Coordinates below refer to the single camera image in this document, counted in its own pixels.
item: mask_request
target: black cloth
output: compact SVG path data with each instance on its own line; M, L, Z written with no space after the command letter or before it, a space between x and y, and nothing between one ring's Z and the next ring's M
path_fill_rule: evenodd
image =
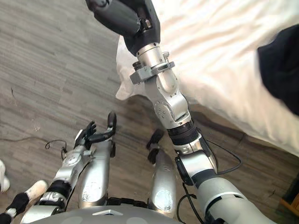
M2 213L0 214L0 223L1 224L10 224L13 219L10 217L9 214Z
M8 209L16 209L17 215L24 212L26 209L26 206L29 203L29 198L26 193L19 193L14 197L13 202L6 208Z
M299 24L282 30L257 52L263 84L299 115Z

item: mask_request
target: person's foot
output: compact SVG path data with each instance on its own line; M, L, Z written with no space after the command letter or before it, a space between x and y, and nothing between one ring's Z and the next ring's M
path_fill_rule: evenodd
M39 196L44 194L48 189L48 184L44 180L37 181L35 184L31 186L28 190L25 191L27 194L29 201L37 199Z
M9 189L10 183L8 178L5 176L5 165L0 160L0 192L5 192Z

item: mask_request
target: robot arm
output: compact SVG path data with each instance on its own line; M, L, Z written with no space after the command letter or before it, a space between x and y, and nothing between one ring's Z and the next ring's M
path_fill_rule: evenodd
M99 22L124 36L128 50L137 57L131 81L144 82L146 94L178 154L179 173L185 184L197 189L205 223L274 223L231 182L217 175L215 158L194 126L188 103L179 90L172 71L174 62L169 62L169 53L160 49L160 23L151 0L106 0L102 5L100 0L86 2Z

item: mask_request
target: wire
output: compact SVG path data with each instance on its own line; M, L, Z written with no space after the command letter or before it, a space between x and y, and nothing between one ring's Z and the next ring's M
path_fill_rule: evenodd
M26 137L26 138L23 138L23 139L2 139L0 138L0 141L7 141L7 142L20 142L20 141L26 141L26 140L31 140L31 139L36 139L36 140L40 140L40 141L44 141L44 142L47 142L48 140L46 139L43 139L43 138L40 138L40 137L35 137L35 136L31 136L31 137Z
M30 137L26 137L26 138L23 138L23 139L5 139L5 138L0 138L0 141L21 142L21 141L34 140L34 139L46 142L45 149L50 149L50 143L52 143L52 142L56 142L56 141L64 142L64 147L61 147L61 153L60 153L61 159L64 160L63 154L67 153L67 150L66 150L67 149L67 144L66 144L66 141L62 140L62 139L56 139L56 140L48 141L48 140L40 138L40 137L30 136Z
M194 204L193 204L193 202L192 202L192 200L191 200L191 197L194 198L194 199L197 199L196 195L194 195L194 194L191 194L191 195L190 195L189 192L188 192L188 190L187 190L187 188L186 188L186 186L185 186L185 183L183 183L182 185L183 185L183 188L184 188L186 194L185 194L184 196L182 196L182 197L180 198L180 200L178 201L178 205L177 205L177 217L178 217L178 220L179 220L181 223L186 224L185 222L183 222L183 221L181 220L181 218L180 218L178 212L179 212L179 207L180 207L182 201L187 197L187 198L188 198L188 201L189 201L189 204L190 204L190 206L191 206L191 208L192 208L192 210L193 210L193 212L194 212L196 218L199 220L199 222L200 222L201 224L204 224L204 221L201 219L200 215L199 215L198 212L196 211L196 208L194 207Z
M66 144L66 141L63 140L63 139L55 139L55 140L52 140L52 141L48 141L45 145L45 149L49 149L50 148L50 143L52 142L57 142L57 141L61 141L61 142L64 142L64 147L61 147L61 151L60 151L60 156L61 156L61 159L64 160L65 157L63 156L63 154L66 154L67 153L67 144Z
M209 141L209 140L206 140L206 141L208 141L208 142L210 142L210 143L216 145L217 147L223 149L224 151L228 152L229 154L231 154L232 156L234 156L234 157L239 161L238 165L236 165L236 166L234 166L234 167L232 167L232 168L230 168L230 169L220 171L220 172L217 173L217 175L227 174L227 173L229 173L229 172L235 171L236 169L238 169L238 168L243 164L241 158L240 158L238 155L236 155L235 153L233 153L233 152L231 152L231 151L229 151L229 150L227 150L227 149L225 149L225 148L219 146L218 144L216 144L216 143L214 143L214 142L212 142L212 141Z

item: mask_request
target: black connector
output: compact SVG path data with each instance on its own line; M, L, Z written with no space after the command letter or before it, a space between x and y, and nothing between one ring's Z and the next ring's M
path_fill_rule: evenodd
M189 144L196 140L199 136L199 133L192 121L185 123L180 127L167 129L167 131L172 143L176 146Z

